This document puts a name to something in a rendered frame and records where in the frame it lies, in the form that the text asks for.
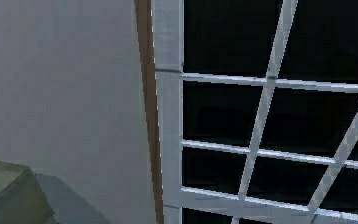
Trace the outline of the white framed glass door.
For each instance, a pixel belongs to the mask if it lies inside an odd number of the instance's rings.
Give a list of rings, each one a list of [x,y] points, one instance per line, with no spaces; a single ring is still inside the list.
[[[358,93],[358,84],[287,80],[279,76],[298,0],[282,0],[282,7],[264,77],[209,75],[186,73],[184,62],[184,0],[134,0],[138,30],[147,40],[144,61],[154,85],[148,120],[157,126],[164,224],[182,224],[185,208],[231,217],[231,224],[254,220],[267,224],[358,224],[358,214],[322,208],[321,204],[332,184],[344,168],[358,170],[358,161],[350,154],[358,141],[358,111],[332,157],[304,155],[266,150],[260,142],[272,107],[275,91],[291,88],[339,93]],[[197,81],[213,84],[258,86],[261,89],[248,146],[186,140],[183,137],[183,84]],[[184,148],[203,152],[215,150],[243,154],[243,174],[235,194],[186,187],[182,183],[182,151]],[[326,170],[305,205],[248,196],[248,188],[256,161],[260,157],[323,165]]]

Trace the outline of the green box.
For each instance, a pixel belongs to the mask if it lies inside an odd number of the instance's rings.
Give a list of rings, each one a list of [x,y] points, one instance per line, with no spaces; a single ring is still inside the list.
[[[0,161],[0,224],[57,224],[28,166]]]

